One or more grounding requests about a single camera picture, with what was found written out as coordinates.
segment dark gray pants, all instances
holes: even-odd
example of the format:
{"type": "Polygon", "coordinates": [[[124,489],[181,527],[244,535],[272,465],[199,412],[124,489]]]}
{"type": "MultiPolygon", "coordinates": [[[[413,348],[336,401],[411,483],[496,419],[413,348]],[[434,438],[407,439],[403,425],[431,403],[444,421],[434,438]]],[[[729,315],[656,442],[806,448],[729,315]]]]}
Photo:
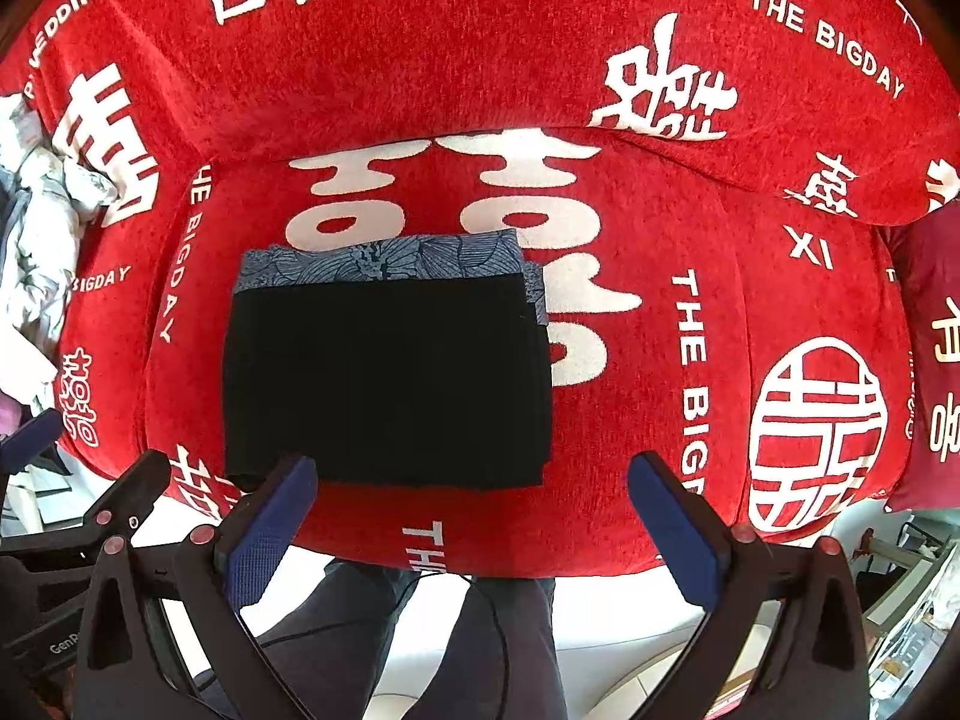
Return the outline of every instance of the dark gray pants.
{"type": "MultiPolygon", "coordinates": [[[[320,626],[364,621],[265,650],[318,720],[361,720],[383,673],[398,615],[413,592],[404,594],[404,589],[416,576],[333,560],[310,597],[258,637],[263,646],[320,626]]],[[[437,674],[404,720],[497,720],[503,648],[491,604],[510,659],[502,720],[566,720],[551,627],[553,586],[552,580],[478,579],[467,591],[437,674]]],[[[208,675],[198,676],[197,682],[208,675]]],[[[226,717],[237,717],[219,683],[210,685],[203,699],[226,717]]]]}

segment pillow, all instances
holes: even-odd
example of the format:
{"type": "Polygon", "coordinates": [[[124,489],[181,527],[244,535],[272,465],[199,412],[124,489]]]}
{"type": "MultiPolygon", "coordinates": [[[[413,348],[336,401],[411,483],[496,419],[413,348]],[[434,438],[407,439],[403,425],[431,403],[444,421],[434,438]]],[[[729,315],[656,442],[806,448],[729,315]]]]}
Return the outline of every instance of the pillow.
{"type": "Polygon", "coordinates": [[[913,344],[910,461],[889,506],[960,507],[960,203],[886,231],[913,344]]]}

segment folded clothing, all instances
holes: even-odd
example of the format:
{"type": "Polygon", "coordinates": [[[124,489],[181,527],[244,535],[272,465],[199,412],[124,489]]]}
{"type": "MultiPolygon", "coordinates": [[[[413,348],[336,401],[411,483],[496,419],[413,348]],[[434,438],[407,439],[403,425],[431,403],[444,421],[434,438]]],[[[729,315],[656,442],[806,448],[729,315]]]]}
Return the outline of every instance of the folded clothing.
{"type": "Polygon", "coordinates": [[[251,252],[223,375],[227,477],[241,488],[291,453],[336,482],[542,483],[548,342],[514,230],[251,252]]]}

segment black cable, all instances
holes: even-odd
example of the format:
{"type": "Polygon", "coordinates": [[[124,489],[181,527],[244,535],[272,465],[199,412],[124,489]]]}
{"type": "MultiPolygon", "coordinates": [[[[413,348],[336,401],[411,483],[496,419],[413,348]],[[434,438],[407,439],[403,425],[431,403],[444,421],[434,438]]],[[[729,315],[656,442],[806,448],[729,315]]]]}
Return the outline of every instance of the black cable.
{"type": "MultiPolygon", "coordinates": [[[[346,628],[347,626],[351,626],[351,625],[366,625],[370,623],[382,623],[385,620],[389,620],[391,617],[394,616],[394,614],[397,613],[397,610],[400,608],[400,606],[404,603],[405,599],[407,598],[407,592],[411,589],[411,587],[413,587],[421,579],[425,579],[426,577],[432,577],[432,576],[440,576],[440,574],[421,574],[418,577],[416,577],[416,579],[414,579],[413,581],[408,581],[404,589],[400,592],[400,598],[397,600],[397,603],[395,603],[395,605],[390,609],[389,613],[387,613],[385,616],[363,617],[356,620],[347,620],[344,622],[329,623],[327,625],[321,625],[318,628],[311,628],[307,631],[300,631],[300,632],[297,632],[296,634],[288,634],[288,635],[285,635],[285,637],[275,638],[274,640],[268,641],[265,644],[261,644],[260,649],[266,650],[272,646],[275,646],[277,644],[282,644],[287,641],[301,640],[302,638],[313,637],[314,635],[323,634],[324,632],[328,632],[328,631],[334,631],[338,628],[346,628]]],[[[490,606],[490,613],[491,613],[491,616],[493,617],[493,627],[496,629],[497,635],[500,638],[500,648],[502,652],[502,661],[503,661],[503,679],[501,680],[501,687],[500,687],[500,706],[498,707],[496,715],[493,717],[493,720],[503,720],[504,713],[507,710],[507,696],[510,691],[510,652],[509,652],[509,645],[507,642],[506,632],[504,632],[503,626],[500,624],[500,617],[496,613],[496,604],[493,603],[493,598],[490,597],[490,594],[488,594],[488,592],[484,590],[483,587],[480,586],[480,584],[478,584],[477,581],[474,581],[473,579],[467,579],[467,577],[463,576],[462,574],[454,574],[453,576],[460,577],[463,581],[465,581],[471,587],[474,587],[474,589],[477,589],[479,593],[487,601],[487,604],[490,606]]],[[[211,675],[209,679],[205,680],[202,685],[197,685],[198,693],[203,693],[207,688],[210,687],[210,685],[213,685],[213,683],[215,683],[216,680],[217,680],[217,677],[214,674],[214,675],[211,675]]]]}

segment blue patterned fabric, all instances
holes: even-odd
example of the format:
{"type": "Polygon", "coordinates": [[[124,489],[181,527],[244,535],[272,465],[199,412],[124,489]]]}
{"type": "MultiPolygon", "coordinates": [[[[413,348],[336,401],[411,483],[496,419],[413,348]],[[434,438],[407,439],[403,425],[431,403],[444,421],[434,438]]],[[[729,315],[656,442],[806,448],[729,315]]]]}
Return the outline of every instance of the blue patterned fabric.
{"type": "Polygon", "coordinates": [[[523,260],[514,229],[476,235],[411,235],[333,251],[286,247],[248,251],[233,294],[265,287],[395,279],[458,279],[523,274],[536,323],[545,325],[544,269],[523,260]]]}

